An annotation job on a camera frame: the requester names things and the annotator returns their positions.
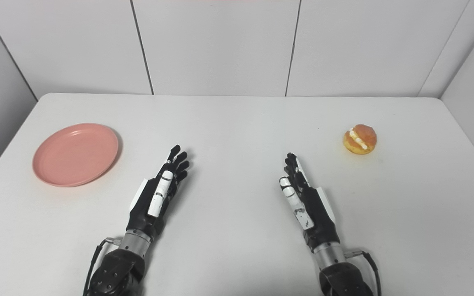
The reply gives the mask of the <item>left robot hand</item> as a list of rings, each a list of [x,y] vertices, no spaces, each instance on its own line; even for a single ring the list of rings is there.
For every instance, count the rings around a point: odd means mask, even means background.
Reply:
[[[154,240],[165,227],[165,212],[176,195],[179,184],[188,176],[188,154],[179,145],[171,148],[158,174],[144,182],[141,193],[130,209],[126,231],[144,234]]]

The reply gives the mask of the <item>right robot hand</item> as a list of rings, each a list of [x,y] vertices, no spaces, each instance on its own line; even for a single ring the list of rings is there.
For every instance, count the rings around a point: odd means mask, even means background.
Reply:
[[[298,157],[288,153],[279,186],[301,225],[305,243],[314,250],[322,244],[340,243],[335,216],[321,187],[312,187]]]

